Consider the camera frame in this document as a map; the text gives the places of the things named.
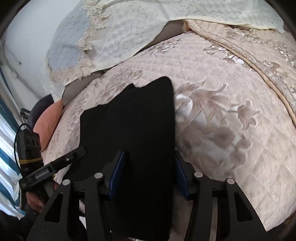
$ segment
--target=electrical cord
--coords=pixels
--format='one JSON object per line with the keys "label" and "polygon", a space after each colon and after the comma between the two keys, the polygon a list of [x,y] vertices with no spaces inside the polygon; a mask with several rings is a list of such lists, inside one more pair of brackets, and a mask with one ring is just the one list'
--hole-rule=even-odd
{"label": "electrical cord", "polygon": [[14,142],[14,144],[13,144],[13,152],[14,152],[14,155],[15,155],[15,163],[16,163],[17,168],[18,168],[18,170],[20,171],[20,173],[21,173],[22,176],[23,176],[23,174],[22,174],[22,170],[21,170],[21,168],[20,168],[20,166],[19,166],[19,164],[18,164],[18,162],[17,162],[17,155],[16,155],[16,151],[15,151],[15,146],[16,146],[16,143],[17,143],[17,135],[18,135],[19,131],[21,130],[21,128],[22,128],[23,126],[27,126],[27,127],[29,127],[29,129],[30,129],[31,131],[33,131],[32,128],[31,128],[28,124],[23,123],[23,124],[20,125],[19,129],[17,130],[17,132],[16,132],[16,134],[15,134],[15,142]]}

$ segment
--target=orange pillow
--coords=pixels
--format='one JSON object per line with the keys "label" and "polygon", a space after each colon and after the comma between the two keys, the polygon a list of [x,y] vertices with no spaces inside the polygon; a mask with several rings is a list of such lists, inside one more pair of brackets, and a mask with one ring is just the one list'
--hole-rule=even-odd
{"label": "orange pillow", "polygon": [[56,129],[62,115],[63,102],[59,100],[48,107],[37,120],[33,131],[40,136],[41,151],[43,151]]}

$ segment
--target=silver screw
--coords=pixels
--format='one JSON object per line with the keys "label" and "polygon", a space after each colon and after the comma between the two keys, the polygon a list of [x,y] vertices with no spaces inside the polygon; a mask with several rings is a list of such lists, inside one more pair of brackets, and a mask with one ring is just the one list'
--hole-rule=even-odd
{"label": "silver screw", "polygon": [[228,178],[227,182],[231,185],[235,184],[235,181],[232,178]]}
{"label": "silver screw", "polygon": [[95,175],[94,175],[94,177],[95,178],[102,178],[103,177],[103,173],[101,173],[101,172],[98,172],[98,173],[96,173]]}
{"label": "silver screw", "polygon": [[195,175],[196,177],[202,177],[202,176],[203,176],[203,174],[202,174],[201,172],[195,172],[194,175]]}
{"label": "silver screw", "polygon": [[67,186],[69,184],[70,184],[70,180],[69,179],[63,180],[63,185],[64,186]]}

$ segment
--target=cable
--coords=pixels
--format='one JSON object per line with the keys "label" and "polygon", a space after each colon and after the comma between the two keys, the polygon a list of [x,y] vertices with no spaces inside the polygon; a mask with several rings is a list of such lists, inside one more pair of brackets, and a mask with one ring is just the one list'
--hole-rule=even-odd
{"label": "cable", "polygon": [[20,171],[20,173],[21,173],[22,176],[23,176],[23,174],[22,174],[22,170],[21,170],[21,168],[20,168],[20,166],[19,166],[19,164],[18,164],[18,162],[17,162],[17,155],[16,155],[16,151],[15,151],[15,146],[16,146],[16,143],[17,143],[17,135],[18,135],[19,131],[21,130],[21,128],[22,128],[23,126],[27,126],[27,127],[29,127],[29,129],[33,132],[32,128],[31,128],[28,124],[23,123],[23,124],[20,125],[19,129],[17,130],[17,132],[16,132],[16,134],[15,134],[15,142],[14,142],[14,144],[13,144],[13,152],[14,152],[14,155],[15,155],[15,163],[16,163],[17,168],[18,168],[18,170]]}

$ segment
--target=lace trim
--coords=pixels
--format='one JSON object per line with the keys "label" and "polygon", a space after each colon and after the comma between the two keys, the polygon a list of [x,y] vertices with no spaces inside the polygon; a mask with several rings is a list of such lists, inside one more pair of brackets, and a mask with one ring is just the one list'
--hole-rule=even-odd
{"label": "lace trim", "polygon": [[98,3],[99,0],[84,0],[84,9],[87,11],[87,16],[90,19],[90,26],[87,28],[84,36],[78,41],[79,47],[83,50],[92,49],[91,42],[100,39],[99,30],[105,27],[103,19],[111,14],[103,13],[103,3]]}
{"label": "lace trim", "polygon": [[76,79],[81,79],[82,77],[88,76],[92,73],[91,69],[89,68],[89,66],[92,65],[91,60],[84,53],[75,67],[60,68],[57,71],[53,71],[49,65],[49,60],[47,57],[46,65],[49,68],[51,80],[53,82],[63,83],[64,85],[67,85]]}

